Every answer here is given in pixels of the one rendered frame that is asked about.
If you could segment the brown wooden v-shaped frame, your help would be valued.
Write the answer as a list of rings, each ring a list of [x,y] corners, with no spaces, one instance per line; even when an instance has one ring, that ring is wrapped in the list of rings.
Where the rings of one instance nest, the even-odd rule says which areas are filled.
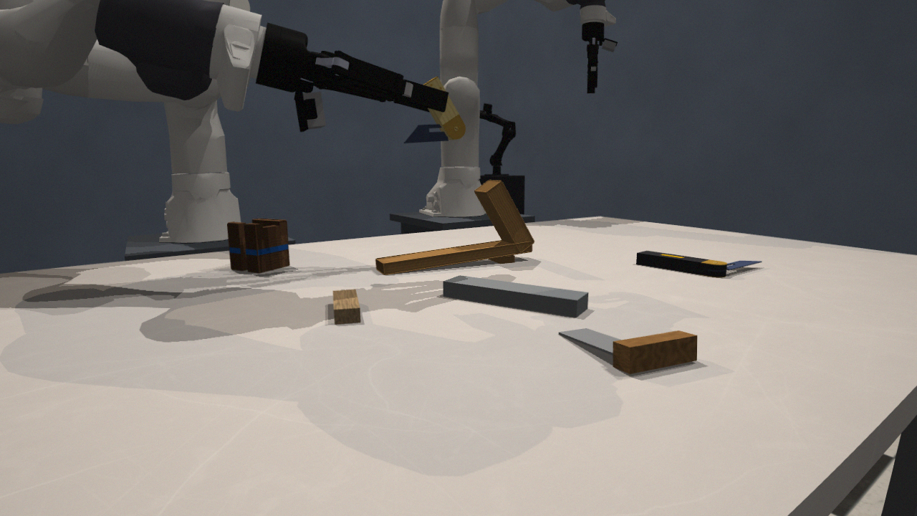
[[[385,256],[375,259],[377,271],[383,275],[408,273],[532,252],[534,239],[502,181],[486,181],[474,193],[500,235],[500,241]]]

